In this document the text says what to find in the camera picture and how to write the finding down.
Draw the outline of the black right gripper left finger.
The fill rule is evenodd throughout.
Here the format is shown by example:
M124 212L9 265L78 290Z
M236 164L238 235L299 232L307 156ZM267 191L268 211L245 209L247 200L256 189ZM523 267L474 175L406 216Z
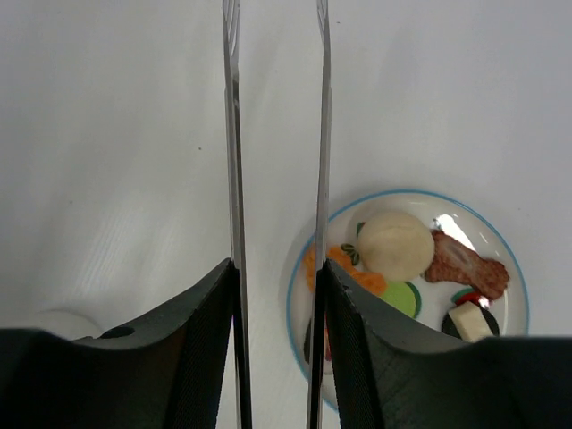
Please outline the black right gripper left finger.
M2 330L2 427L215 427L233 280L224 260L175 298L97 338Z

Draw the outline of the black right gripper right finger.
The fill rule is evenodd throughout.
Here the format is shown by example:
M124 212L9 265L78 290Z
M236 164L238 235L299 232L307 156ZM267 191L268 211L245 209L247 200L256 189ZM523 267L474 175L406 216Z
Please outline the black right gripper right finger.
M570 427L570 339L468 343L373 297L333 261L324 269L342 427Z

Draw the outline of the metal tongs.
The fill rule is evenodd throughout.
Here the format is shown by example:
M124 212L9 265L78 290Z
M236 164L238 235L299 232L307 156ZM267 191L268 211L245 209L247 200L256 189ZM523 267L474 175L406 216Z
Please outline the metal tongs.
M314 292L312 300L310 359L307 392L307 427L322 426L322 386L324 365L324 326L326 302L327 228L332 127L332 61L330 20L327 1L316 3L318 25L323 43L321 130L319 175L314 235ZM231 225L231 259L238 271L238 300L233 316L234 357L237 386L237 419L239 428L252 426L248 294L242 160L240 141L239 34L240 2L223 1L223 65L225 78L225 115Z

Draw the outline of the sushi roll with red centre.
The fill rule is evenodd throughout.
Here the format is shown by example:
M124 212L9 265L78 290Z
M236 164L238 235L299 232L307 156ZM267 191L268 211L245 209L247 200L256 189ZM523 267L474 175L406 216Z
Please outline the sushi roll with red centre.
M442 320L441 331L465 342L500 335L500 327L494 316L471 302L452 308Z

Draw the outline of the white steamed bun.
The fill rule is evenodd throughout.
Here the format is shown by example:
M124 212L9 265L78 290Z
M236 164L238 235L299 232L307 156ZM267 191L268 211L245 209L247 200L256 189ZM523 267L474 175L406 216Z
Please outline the white steamed bun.
M363 266L388 282L409 282L432 263L430 229L412 214L382 212L368 218L357 234Z

